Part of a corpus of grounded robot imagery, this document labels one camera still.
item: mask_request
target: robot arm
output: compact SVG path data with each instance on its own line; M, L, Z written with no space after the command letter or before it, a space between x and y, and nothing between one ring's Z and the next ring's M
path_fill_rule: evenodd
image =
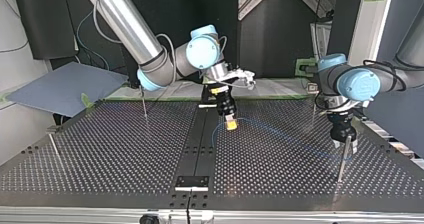
M189 43L175 52L168 52L131 0L91 0L96 1L106 22L138 62L137 76L146 90L165 88L200 70L209 80L208 88L217 98L218 110L225 116L228 129L237 128L234 120L236 108L229 86L235 79L244 79L246 87L253 88L254 73L228 70L214 26L192 31Z
M350 66L343 54L333 54L318 63L321 94L327 116L333 123L331 137L345 142L356 131L350 125L352 108L366 107L381 92L402 91L424 85L424 8L417 15L396 58L389 62L364 61Z

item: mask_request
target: gray panel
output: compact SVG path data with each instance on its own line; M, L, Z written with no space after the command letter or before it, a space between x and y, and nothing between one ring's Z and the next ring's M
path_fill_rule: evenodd
M6 163L0 206L169 208L197 105L147 103L147 119L142 108L104 103L54 136L60 157L42 143Z
M81 95L91 102L106 98L122 86L127 76L78 63L69 63L49 72L7 96L19 104L74 117L86 106Z
M392 60L423 0L392 0L378 53L379 61ZM424 156L424 89L379 94L365 114L420 156Z
M355 124L359 152L337 183L343 148L335 149L331 124L313 100L242 101L238 108L243 119L236 131L217 126L213 113L208 117L206 125L217 127L204 132L202 148L213 146L215 153L201 156L196 175L211 176L211 191L197 194L197 207L424 211L424 171L362 124Z

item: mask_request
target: black cable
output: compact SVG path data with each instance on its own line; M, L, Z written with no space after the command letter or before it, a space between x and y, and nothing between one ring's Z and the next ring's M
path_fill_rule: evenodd
M16 103L12 103L12 104L10 104L10 105L7 105L7 106L5 106L5 107L2 107L2 108L0 108L0 111L4 110L4 109L6 109L6 108L9 108L9 107L11 107L11 106L14 106L14 105L16 105Z
M345 102L343 102L343 103L342 103L342 104L340 104L339 106L331 107L331 108L323 107L323 106L321 106L321 105L319 105L319 104L318 104L318 97L319 97L321 94L322 94L322 92L319 92L319 93L318 93L318 95L316 95L316 96L315 96L315 99L314 99L315 105L316 105L319 109L321 109L321 110L325 110L325 111L336 110L336 109L339 109L339 108L341 108L341 107L346 106L346 105L350 102L350 100L349 100L349 99L347 99Z
M113 68L111 71L116 71L116 70L122 69L122 68L124 68L124 67L127 67L127 66L115 67L115 68Z
M316 14L315 18L316 19L315 19L315 24L314 24L315 25L314 26L314 29L315 29L315 45L317 47L317 54L318 54L319 59L321 59L321 53L320 53L319 48L318 48L317 22L318 22L318 11L319 11L320 4L321 4L321 0L318 0L317 9L315 11L315 14Z
M422 67L422 66L412 65L412 64L409 64L409 63L406 63L406 62L402 61L399 58L398 54L396 54L395 60L397 62L399 62L399 64L408 67L409 69L408 68L405 68L407 71L424 71L424 67Z
M28 40L25 42L25 44L23 44L22 46L20 46L20 47L17 47L17 48L14 48L14 49L10 49L10 50L3 50L3 51L0 51L0 53L8 53L8 52L15 52L15 51L19 51L19 50L22 50L22 49L24 49L27 45L28 45Z
M386 73L388 73L388 74L390 74L390 75L392 75L392 77L393 78L396 78L401 84L402 84L402 89L401 90L399 90L399 91L405 91L406 90L406 83L405 83L405 81L401 78L401 77L399 77L397 74L396 74L396 72L391 72L391 71L389 71L389 70L386 70L386 69L384 69L384 68L381 68L381 67L378 67L378 66L369 66L369 65L366 65L366 63L367 62L370 62L369 60L364 60L364 65L367 67L367 68L371 68L371 69L376 69L376 70L380 70L380 71L382 71L382 72L386 72ZM374 62L374 61L372 61L374 64L378 64L378 65L383 65L383 66L386 66L386 67L389 67L389 65L387 64L387 63L382 63L382 62ZM339 81L339 79L345 74L345 73L347 73L347 72L349 72L349 71L351 71L351 70L355 70L355 69L361 69L361 68L364 68L363 66L356 66L356 67L351 67L351 68L349 68L349 69L346 69L346 70L344 70L343 72L341 72L337 77L336 77L336 79L334 80L334 82L333 82L333 86L332 86L332 88L333 88L333 91L334 92L336 92L336 93L338 93L338 94L340 94L339 92L338 92L338 90L337 90L337 83L338 83L338 81Z

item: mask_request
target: metal rod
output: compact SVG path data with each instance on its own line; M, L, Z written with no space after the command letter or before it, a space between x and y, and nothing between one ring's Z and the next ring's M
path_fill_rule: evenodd
M349 147L352 143L352 136L348 136L346 139L346 143L345 143L345 148L343 150L343 156L342 156L342 163L340 164L340 170L339 170L339 176L338 176L338 182L342 181L343 178L343 172L346 166L346 158L347 158L347 153L349 152Z
M141 92L141 100L143 102L144 116L147 117L146 102L144 100L144 89L143 89L143 87L141 85L140 85L140 92Z
M56 152L57 155L60 155L59 149L57 149L56 142L54 141L54 138L53 138L53 134L52 133L49 133L49 138L50 138L50 142L53 145L54 152Z
M99 0L99 4L103 18L138 64L159 55L160 43L131 0Z

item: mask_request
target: black panel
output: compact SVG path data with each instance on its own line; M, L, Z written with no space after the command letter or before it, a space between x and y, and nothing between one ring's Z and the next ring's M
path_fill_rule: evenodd
M16 0L34 59L74 56L75 42L65 0Z
M256 77L293 77L296 60L314 56L315 20L302 0L264 0L242 21L240 66Z
M349 56L356 20L362 0L337 0L335 16L328 43L328 54L344 53Z
M378 53L379 61L395 57L422 4L423 0L392 0ZM364 111L379 126L424 157L423 103L423 88L381 93Z

